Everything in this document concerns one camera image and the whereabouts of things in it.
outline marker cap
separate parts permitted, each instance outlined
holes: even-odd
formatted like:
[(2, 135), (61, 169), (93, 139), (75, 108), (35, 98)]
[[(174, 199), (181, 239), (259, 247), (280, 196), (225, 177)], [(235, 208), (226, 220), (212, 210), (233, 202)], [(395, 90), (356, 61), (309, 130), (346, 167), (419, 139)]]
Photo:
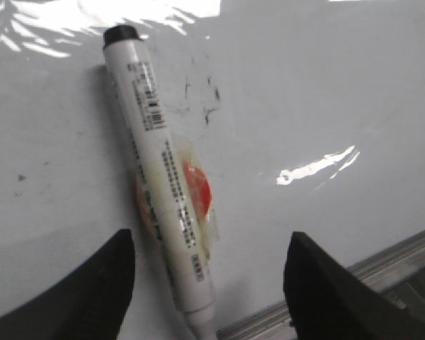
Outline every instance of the marker cap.
[(137, 30), (131, 25), (118, 25), (112, 28), (109, 28), (104, 33), (104, 48), (110, 44), (116, 43), (117, 41), (127, 40), (127, 39), (138, 39), (139, 35)]

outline white background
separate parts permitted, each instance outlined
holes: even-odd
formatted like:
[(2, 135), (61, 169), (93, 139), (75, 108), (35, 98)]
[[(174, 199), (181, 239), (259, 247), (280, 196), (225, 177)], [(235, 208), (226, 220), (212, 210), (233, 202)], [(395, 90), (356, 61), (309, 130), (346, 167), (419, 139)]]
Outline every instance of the white background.
[(347, 266), (425, 229), (425, 0), (197, 2), (0, 2), (0, 315), (130, 228), (120, 339), (190, 339), (103, 66), (125, 20), (211, 182), (218, 329), (283, 299), (294, 230)]

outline black marker stain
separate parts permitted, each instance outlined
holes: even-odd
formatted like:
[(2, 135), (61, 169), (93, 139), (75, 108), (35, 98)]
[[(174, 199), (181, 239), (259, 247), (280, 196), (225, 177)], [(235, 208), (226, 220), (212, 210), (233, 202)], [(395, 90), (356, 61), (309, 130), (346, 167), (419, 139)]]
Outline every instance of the black marker stain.
[(210, 124), (210, 114), (216, 110), (217, 108), (203, 108), (203, 114), (205, 115), (206, 125)]
[(217, 99), (217, 101), (220, 101), (219, 89), (217, 87), (214, 89), (214, 96)]
[(184, 86), (184, 99), (187, 99), (187, 88), (190, 86), (190, 84), (187, 82), (186, 77), (186, 85)]

